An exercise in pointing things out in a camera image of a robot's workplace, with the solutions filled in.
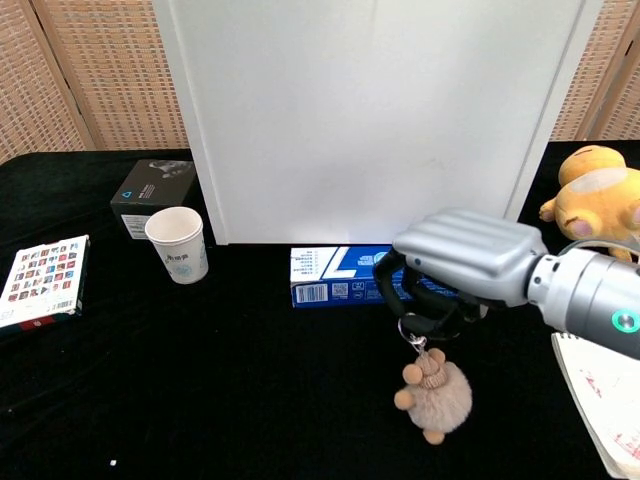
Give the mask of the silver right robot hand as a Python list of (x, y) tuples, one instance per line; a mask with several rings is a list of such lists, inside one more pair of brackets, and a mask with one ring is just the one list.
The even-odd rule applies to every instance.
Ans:
[(399, 333), (416, 345), (452, 339), (491, 309), (525, 304), (547, 253), (533, 226), (449, 208), (398, 233), (373, 276)]

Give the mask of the fluffy beige keychain toy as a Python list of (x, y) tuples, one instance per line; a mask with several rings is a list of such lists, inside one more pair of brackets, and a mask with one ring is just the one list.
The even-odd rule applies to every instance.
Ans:
[(403, 318), (397, 321), (397, 330), (417, 356), (403, 367), (404, 385), (394, 393), (394, 406), (407, 413), (428, 444), (441, 445), (471, 414), (471, 385), (442, 349), (428, 347), (424, 334), (410, 333)]

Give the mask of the yellow plush toy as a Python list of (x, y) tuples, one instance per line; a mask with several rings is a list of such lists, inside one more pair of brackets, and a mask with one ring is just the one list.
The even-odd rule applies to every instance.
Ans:
[(640, 170), (617, 150), (586, 145), (562, 162), (560, 189), (539, 208), (539, 218), (555, 223), (570, 240), (602, 239), (635, 243), (637, 251), (610, 247), (610, 255), (640, 264)]

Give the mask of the blue toothpaste box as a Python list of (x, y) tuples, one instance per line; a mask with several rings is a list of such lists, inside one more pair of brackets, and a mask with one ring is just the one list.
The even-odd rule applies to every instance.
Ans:
[(403, 303), (428, 310), (461, 304), (460, 295), (416, 272), (404, 258), (387, 261), (388, 244), (306, 246), (290, 249), (290, 296), (295, 308), (382, 304), (377, 267), (390, 274), (390, 285)]

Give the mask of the white upright board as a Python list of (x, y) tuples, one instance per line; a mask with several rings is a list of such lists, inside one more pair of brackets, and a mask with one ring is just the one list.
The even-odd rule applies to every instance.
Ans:
[(517, 219), (604, 0), (151, 0), (216, 241)]

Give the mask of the white spiral notebook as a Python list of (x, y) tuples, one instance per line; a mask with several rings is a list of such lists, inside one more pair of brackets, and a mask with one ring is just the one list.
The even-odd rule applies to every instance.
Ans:
[(640, 360), (568, 333), (551, 345), (605, 470), (640, 480)]

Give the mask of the white paper cup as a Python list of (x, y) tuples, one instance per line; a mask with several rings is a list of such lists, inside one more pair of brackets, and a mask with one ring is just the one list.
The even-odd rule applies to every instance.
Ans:
[(162, 209), (145, 224), (147, 238), (177, 284), (198, 282), (208, 273), (203, 227), (199, 213), (185, 206)]

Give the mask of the black velvet tablecloth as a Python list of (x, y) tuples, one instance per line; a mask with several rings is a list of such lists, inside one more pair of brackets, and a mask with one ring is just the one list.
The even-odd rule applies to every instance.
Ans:
[(140, 158), (0, 165), (0, 291), (19, 249), (91, 240), (81, 316), (0, 337), (0, 480), (610, 480), (535, 308), (444, 345), (474, 409), (430, 446), (393, 404), (414, 352), (384, 305), (293, 308), (280, 245), (172, 282), (110, 207)]

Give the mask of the black product box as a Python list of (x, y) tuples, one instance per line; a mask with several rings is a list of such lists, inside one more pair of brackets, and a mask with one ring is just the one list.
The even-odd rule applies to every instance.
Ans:
[(129, 240), (146, 240), (145, 224), (156, 212), (191, 206), (197, 190), (192, 161), (138, 160), (110, 201), (117, 223)]

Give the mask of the woven rattan folding screen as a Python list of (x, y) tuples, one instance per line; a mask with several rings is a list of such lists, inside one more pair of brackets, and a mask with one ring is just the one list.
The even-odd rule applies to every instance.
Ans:
[[(603, 0), (551, 137), (640, 139), (640, 0)], [(151, 0), (0, 0), (0, 164), (187, 144)]]

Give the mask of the book with picture grid cover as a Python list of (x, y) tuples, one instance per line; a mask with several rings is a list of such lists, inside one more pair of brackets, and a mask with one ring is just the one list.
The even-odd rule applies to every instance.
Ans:
[(81, 235), (19, 250), (0, 294), (0, 335), (81, 315), (90, 245)]

